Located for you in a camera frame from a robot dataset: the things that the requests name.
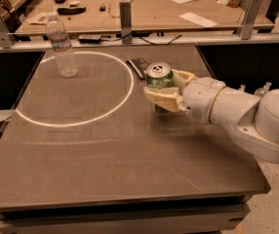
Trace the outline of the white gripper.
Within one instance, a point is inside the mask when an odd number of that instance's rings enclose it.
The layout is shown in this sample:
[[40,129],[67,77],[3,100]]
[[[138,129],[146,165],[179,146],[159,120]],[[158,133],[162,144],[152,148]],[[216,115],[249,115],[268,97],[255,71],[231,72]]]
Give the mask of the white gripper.
[[[146,99],[171,112],[186,110],[191,119],[209,124],[214,101],[226,87],[225,83],[210,77],[197,78],[194,73],[177,69],[173,69],[173,79],[174,87],[144,87]],[[184,88],[182,96],[179,88]]]

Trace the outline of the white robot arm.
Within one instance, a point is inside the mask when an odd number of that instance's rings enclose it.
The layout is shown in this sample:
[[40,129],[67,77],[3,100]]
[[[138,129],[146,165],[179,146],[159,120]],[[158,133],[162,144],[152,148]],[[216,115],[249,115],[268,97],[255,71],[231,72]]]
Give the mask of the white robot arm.
[[261,96],[229,88],[211,77],[174,70],[174,85],[146,87],[146,99],[171,112],[183,111],[203,124],[224,129],[242,149],[279,164],[279,89]]

